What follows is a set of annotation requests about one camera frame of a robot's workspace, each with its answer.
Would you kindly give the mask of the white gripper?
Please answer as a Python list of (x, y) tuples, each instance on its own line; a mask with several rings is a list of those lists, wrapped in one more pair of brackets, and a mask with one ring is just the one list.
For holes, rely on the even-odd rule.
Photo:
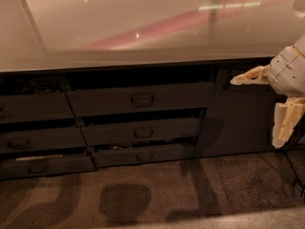
[[(294, 47), (286, 47), (268, 66), (258, 66), (235, 76), (233, 85), (268, 85), (278, 94), (305, 95), (305, 58)], [(282, 148), (305, 114), (305, 97), (288, 97), (274, 107), (273, 146)]]

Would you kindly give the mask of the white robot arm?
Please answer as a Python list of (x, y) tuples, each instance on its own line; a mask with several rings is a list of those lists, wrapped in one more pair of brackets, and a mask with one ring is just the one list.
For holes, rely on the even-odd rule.
[(285, 47), (266, 66), (255, 67), (235, 76), (233, 85), (267, 85), (287, 96), (274, 107), (273, 146), (282, 148), (305, 114), (305, 35)]

